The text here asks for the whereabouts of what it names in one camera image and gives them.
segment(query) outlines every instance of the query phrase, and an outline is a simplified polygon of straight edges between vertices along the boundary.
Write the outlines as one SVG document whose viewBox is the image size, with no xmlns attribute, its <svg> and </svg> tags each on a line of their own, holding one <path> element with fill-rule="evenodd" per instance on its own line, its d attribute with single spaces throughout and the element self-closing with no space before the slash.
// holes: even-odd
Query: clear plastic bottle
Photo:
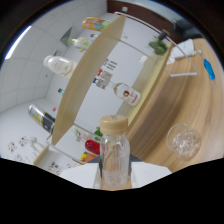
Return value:
<svg viewBox="0 0 224 224">
<path fill-rule="evenodd" d="M 64 57 L 48 55 L 43 64 L 52 72 L 70 78 L 78 63 Z"/>
<path fill-rule="evenodd" d="M 108 86 L 114 89 L 114 94 L 126 103 L 137 106 L 141 100 L 141 94 L 132 87 L 124 83 L 113 83 L 110 81 Z"/>
<path fill-rule="evenodd" d="M 79 37 L 78 39 L 68 39 L 68 43 L 73 43 L 75 47 L 83 50 L 87 50 L 88 47 L 92 44 L 93 40 L 88 40 L 85 37 Z"/>
<path fill-rule="evenodd" d="M 126 137 L 128 119 L 122 115 L 104 116 L 100 119 L 103 137 L 100 156 L 105 184 L 112 188 L 127 183 L 130 145 Z"/>
</svg>

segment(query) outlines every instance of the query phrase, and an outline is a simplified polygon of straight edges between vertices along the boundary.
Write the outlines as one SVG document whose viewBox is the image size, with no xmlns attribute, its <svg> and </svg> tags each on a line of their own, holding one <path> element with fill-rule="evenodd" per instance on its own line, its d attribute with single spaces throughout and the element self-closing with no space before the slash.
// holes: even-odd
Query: plastic bottle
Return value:
<svg viewBox="0 0 224 224">
<path fill-rule="evenodd" d="M 45 112 L 36 104 L 31 104 L 29 106 L 28 114 L 31 118 L 33 118 L 34 121 L 37 122 L 37 124 L 39 124 L 49 133 L 53 134 L 55 118 L 53 118 L 50 114 Z"/>
<path fill-rule="evenodd" d="M 87 50 L 88 47 L 92 44 L 93 40 L 88 40 L 85 37 L 80 37 L 78 39 L 68 39 L 68 43 L 73 43 L 75 47 L 83 50 Z"/>
<path fill-rule="evenodd" d="M 155 54 L 157 55 L 163 55 L 167 51 L 167 46 L 163 42 L 163 39 L 166 38 L 166 36 L 170 35 L 168 31 L 162 30 L 162 32 L 159 34 L 159 36 L 149 43 L 149 46 L 154 49 Z"/>
<path fill-rule="evenodd" d="M 112 23 L 112 21 L 110 21 L 110 20 L 88 17 L 82 22 L 82 27 L 84 29 L 103 31 L 111 23 Z"/>
<path fill-rule="evenodd" d="M 97 83 L 98 86 L 105 85 L 105 87 L 109 86 L 113 88 L 114 94 L 131 106 L 137 106 L 141 100 L 141 93 L 124 83 L 116 84 L 112 81 L 105 80 L 105 83 L 99 84 L 97 78 L 93 80 L 93 83 Z"/>
<path fill-rule="evenodd" d="M 128 119 L 122 115 L 104 116 L 100 119 L 103 137 L 100 157 L 105 184 L 122 187 L 127 183 L 130 145 L 126 137 Z"/>
<path fill-rule="evenodd" d="M 43 64 L 52 72 L 70 78 L 78 63 L 64 57 L 48 55 Z"/>
</svg>

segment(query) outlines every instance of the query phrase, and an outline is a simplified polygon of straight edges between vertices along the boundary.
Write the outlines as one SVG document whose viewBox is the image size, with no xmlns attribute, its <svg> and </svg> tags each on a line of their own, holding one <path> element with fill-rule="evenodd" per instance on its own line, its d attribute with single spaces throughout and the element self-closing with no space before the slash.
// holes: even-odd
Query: glass cup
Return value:
<svg viewBox="0 0 224 224">
<path fill-rule="evenodd" d="M 180 159 L 190 160 L 200 149 L 201 137 L 185 123 L 178 123 L 169 130 L 166 144 Z"/>
</svg>

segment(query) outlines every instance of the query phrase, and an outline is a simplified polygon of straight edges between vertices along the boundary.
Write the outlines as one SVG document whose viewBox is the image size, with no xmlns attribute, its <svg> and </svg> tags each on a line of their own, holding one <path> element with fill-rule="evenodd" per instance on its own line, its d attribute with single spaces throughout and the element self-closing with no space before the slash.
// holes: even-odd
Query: blue object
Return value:
<svg viewBox="0 0 224 224">
<path fill-rule="evenodd" d="M 213 72 L 212 66 L 206 59 L 204 59 L 204 66 L 205 66 L 205 69 L 207 70 L 207 72 L 209 74 L 209 78 L 211 80 L 214 80 L 215 79 L 215 74 Z"/>
</svg>

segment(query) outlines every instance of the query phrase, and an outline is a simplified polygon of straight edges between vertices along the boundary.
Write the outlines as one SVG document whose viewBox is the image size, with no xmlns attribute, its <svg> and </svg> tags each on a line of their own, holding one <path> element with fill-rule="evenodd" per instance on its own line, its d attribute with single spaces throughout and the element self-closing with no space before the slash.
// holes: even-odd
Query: bottle cap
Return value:
<svg viewBox="0 0 224 224">
<path fill-rule="evenodd" d="M 51 57 L 53 57 L 52 55 L 48 55 L 45 59 L 44 59 L 44 62 L 43 62 L 43 64 L 44 64 L 44 66 L 45 67 L 48 67 L 48 60 L 51 58 Z"/>
<path fill-rule="evenodd" d="M 106 135 L 121 135 L 128 130 L 128 118 L 122 115 L 109 115 L 100 119 L 100 131 Z"/>
</svg>

